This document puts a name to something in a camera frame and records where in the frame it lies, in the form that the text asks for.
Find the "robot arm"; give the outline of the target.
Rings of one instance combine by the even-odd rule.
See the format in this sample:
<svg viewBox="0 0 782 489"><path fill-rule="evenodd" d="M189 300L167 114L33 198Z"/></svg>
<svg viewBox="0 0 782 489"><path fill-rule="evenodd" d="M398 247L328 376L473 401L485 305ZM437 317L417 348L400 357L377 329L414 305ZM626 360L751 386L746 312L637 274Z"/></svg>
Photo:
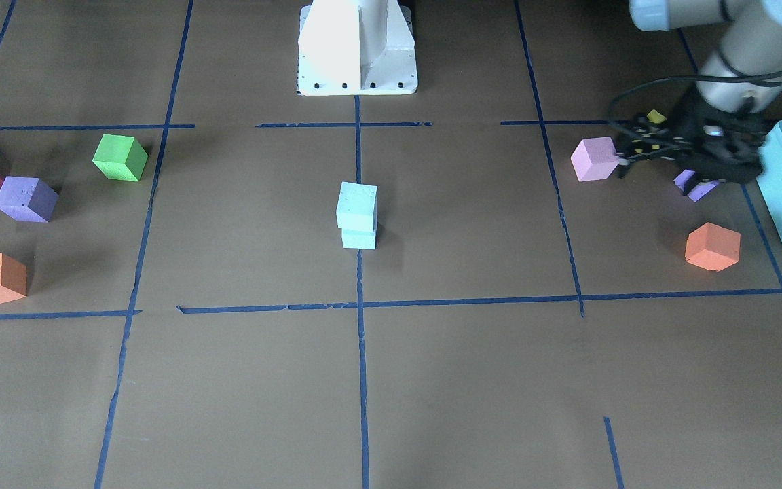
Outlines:
<svg viewBox="0 0 782 489"><path fill-rule="evenodd" d="M684 193L704 183L744 185L762 173L764 110L782 93L782 1L631 1L643 31L729 25L666 122L640 115L644 158L673 160Z"/></svg>

